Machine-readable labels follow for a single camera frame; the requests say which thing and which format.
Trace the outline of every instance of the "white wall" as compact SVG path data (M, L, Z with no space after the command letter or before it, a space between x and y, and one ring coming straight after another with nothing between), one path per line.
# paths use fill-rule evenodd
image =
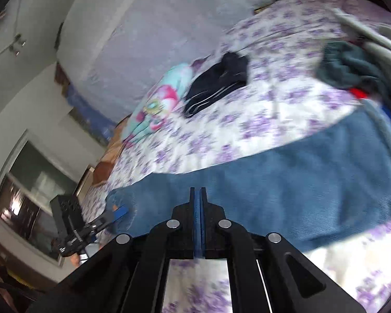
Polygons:
M33 133L78 182L88 164L95 164L104 149L67 114L72 109L54 82L55 64L45 68L0 113L0 170L25 132ZM60 281L72 270L48 262L15 238L0 220L0 242L13 255L49 279Z

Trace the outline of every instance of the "bed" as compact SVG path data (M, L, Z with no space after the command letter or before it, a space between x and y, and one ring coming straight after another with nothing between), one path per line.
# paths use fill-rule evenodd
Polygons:
M109 191L148 174L188 173L248 157L311 136L351 114L357 100L314 77L324 43L348 39L328 11L333 7L370 27L391 25L391 13L365 0L279 0L238 22L220 40L214 38L215 50L198 74L231 50L250 57L248 85L189 119L182 116L181 102L161 130L123 151L105 185L89 191L82 204L84 219L102 213ZM76 83L86 80L81 77ZM100 101L95 105L101 107ZM110 238L103 234L100 242ZM391 221L306 256L368 313L377 312L391 295ZM211 307L230 312L226 262L171 260L163 305L165 313L204 312Z

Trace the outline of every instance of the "silver screw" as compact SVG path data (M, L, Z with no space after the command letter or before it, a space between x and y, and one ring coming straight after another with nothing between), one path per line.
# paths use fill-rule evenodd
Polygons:
M177 228L179 225L180 225L180 222L175 219L168 220L168 222L167 222L167 226L169 228Z
M231 225L232 223L229 220L224 219L219 221L219 226L221 228L229 228Z
M281 236L278 233L271 233L270 235L268 235L268 239L274 244L277 244L281 241Z
M116 242L118 244L127 244L130 241L130 236L127 234L119 234L116 237Z

